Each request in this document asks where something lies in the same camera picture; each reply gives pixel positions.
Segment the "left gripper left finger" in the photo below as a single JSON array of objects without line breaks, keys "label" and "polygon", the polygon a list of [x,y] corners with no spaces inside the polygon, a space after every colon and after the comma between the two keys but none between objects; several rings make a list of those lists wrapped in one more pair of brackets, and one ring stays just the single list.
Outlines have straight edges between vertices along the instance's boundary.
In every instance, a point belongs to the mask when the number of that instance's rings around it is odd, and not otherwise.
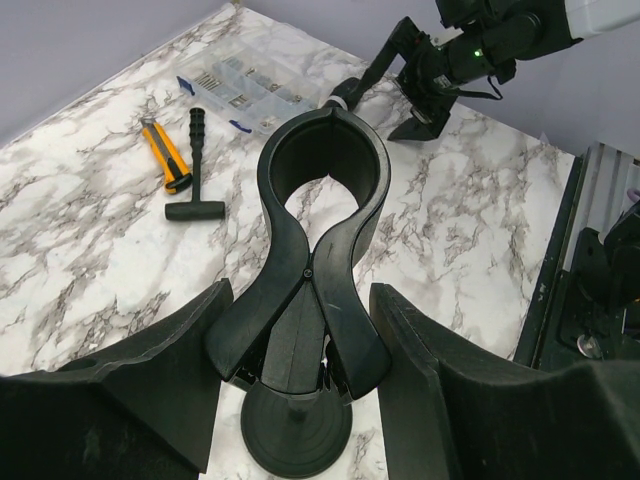
[{"label": "left gripper left finger", "polygon": [[206,330],[228,280],[56,371],[1,379],[4,479],[196,479],[206,472],[221,378]]}]

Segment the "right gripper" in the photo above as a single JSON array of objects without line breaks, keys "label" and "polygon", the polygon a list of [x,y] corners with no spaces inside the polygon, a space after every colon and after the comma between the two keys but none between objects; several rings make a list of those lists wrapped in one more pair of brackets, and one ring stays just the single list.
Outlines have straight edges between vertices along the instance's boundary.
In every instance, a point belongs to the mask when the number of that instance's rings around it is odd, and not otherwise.
[{"label": "right gripper", "polygon": [[448,77],[445,54],[410,17],[404,17],[394,27],[360,79],[359,92],[364,93],[378,83],[397,56],[406,61],[398,80],[412,105],[412,116],[397,126],[388,140],[435,140],[449,120],[450,110],[460,93]]}]

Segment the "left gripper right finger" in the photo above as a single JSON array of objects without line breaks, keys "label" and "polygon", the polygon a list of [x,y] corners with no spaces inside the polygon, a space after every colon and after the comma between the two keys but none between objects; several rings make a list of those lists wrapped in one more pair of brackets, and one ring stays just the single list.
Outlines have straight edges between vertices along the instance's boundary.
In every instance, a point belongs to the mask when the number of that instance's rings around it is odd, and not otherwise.
[{"label": "left gripper right finger", "polygon": [[496,356],[375,283],[370,312],[392,356],[378,387],[392,479],[635,479],[639,365],[548,373]]}]

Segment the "black microphone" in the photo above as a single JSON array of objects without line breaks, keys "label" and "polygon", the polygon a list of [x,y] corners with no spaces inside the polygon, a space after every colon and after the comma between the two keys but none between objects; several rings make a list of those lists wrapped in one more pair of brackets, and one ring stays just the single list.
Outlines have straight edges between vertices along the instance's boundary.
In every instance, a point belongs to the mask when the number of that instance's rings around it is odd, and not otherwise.
[{"label": "black microphone", "polygon": [[322,105],[323,108],[341,108],[353,112],[364,93],[371,89],[373,83],[367,83],[364,79],[350,77],[337,85]]}]

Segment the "black round-base mic stand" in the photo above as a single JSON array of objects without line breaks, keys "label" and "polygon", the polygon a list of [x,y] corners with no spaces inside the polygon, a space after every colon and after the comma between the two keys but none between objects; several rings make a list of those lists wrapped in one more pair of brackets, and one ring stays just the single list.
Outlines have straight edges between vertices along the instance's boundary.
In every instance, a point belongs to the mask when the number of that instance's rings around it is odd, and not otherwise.
[{"label": "black round-base mic stand", "polygon": [[[311,243],[286,203],[329,177],[357,208]],[[374,130],[339,107],[301,114],[267,141],[257,185],[270,246],[253,283],[214,322],[206,352],[223,380],[246,393],[241,432],[271,474],[303,479],[328,469],[352,428],[352,403],[377,387],[390,354],[356,290],[390,185]]]}]

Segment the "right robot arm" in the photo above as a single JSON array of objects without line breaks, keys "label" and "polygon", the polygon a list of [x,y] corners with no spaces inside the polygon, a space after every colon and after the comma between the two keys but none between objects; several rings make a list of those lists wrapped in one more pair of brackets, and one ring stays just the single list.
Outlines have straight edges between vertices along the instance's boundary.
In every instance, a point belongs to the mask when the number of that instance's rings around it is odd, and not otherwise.
[{"label": "right robot arm", "polygon": [[537,59],[630,24],[636,1],[486,0],[440,1],[441,23],[458,30],[436,45],[408,17],[401,19],[346,99],[356,106],[396,57],[405,64],[396,78],[411,116],[392,140],[439,137],[460,97],[499,100],[498,87],[515,77],[520,61]]}]

